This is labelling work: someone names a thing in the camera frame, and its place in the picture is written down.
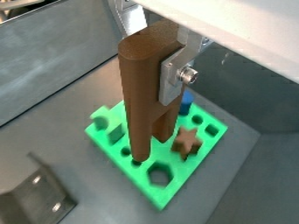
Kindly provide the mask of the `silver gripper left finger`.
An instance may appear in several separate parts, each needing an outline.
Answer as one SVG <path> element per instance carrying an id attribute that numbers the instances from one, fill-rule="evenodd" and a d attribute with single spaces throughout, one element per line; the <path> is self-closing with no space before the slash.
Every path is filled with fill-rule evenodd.
<path id="1" fill-rule="evenodd" d="M 147 27 L 141 5 L 133 0 L 107 0 L 107 2 L 124 38 Z"/>

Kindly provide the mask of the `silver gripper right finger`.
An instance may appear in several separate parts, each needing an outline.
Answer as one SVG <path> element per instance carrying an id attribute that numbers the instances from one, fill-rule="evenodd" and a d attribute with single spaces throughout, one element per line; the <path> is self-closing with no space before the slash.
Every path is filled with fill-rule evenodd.
<path id="1" fill-rule="evenodd" d="M 199 72 L 192 68 L 192 63 L 212 43 L 211 39 L 181 25 L 176 40 L 183 47 L 161 62 L 159 102 L 164 106 L 180 95 L 183 84 L 196 81 Z"/>

